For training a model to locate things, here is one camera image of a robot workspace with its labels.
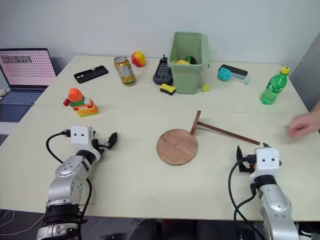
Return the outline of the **person's bare hand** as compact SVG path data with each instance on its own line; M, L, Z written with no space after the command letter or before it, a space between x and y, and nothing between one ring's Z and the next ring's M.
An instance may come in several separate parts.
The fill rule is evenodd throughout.
M291 138L306 136L320 129L320 115L309 112L296 116L288 126L288 135Z

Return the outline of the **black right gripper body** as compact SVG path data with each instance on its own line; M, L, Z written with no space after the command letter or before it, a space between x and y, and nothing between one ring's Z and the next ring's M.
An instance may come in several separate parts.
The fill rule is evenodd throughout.
M240 173L253 173L256 168L256 155L248 154L239 158L239 172Z

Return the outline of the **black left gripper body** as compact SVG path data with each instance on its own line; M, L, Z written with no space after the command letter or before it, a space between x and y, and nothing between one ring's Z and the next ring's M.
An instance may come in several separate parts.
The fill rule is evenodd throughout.
M94 138L92 140L92 146L95 150L99 152L100 155L103 155L106 150L109 150L111 148L109 140L100 143L97 138Z

